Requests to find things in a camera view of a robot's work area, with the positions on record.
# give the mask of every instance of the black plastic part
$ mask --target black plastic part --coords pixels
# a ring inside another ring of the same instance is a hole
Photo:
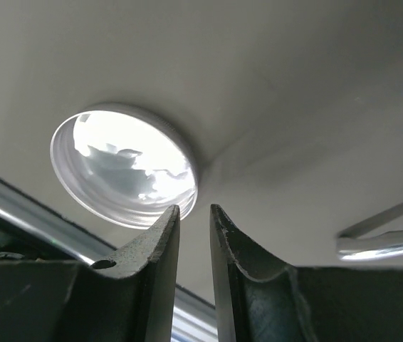
[[[211,206],[219,340],[403,341],[403,269],[294,267]]]
[[[0,341],[169,341],[178,250],[173,206],[98,269],[1,261]]]

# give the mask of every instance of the chrome bar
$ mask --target chrome bar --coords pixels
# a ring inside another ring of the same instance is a hole
[[[363,237],[402,216],[403,203],[347,228],[336,240],[338,257],[343,261],[368,261],[403,255],[403,230]]]
[[[340,237],[337,255],[345,261],[376,260],[403,255],[403,231],[387,232],[367,239]]]
[[[74,259],[92,264],[115,249],[0,180],[0,218],[50,242]],[[188,341],[217,341],[214,307],[180,287],[175,291],[173,330]]]

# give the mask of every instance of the metal rod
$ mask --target metal rod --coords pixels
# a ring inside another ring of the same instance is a hole
[[[28,234],[50,242],[74,259],[87,264],[110,254],[114,249],[99,239],[74,227],[62,217],[55,216],[29,198],[12,192],[0,182],[0,218]]]
[[[368,261],[403,255],[403,230],[363,238],[401,216],[403,203],[347,228],[336,240],[337,255],[343,261]]]

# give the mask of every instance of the gray surface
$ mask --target gray surface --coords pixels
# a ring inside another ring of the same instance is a hole
[[[190,137],[203,178],[178,282],[210,301],[210,203],[321,265],[403,202],[403,1],[0,1],[0,176],[121,245],[140,231],[83,209],[49,159],[58,125],[104,101]]]

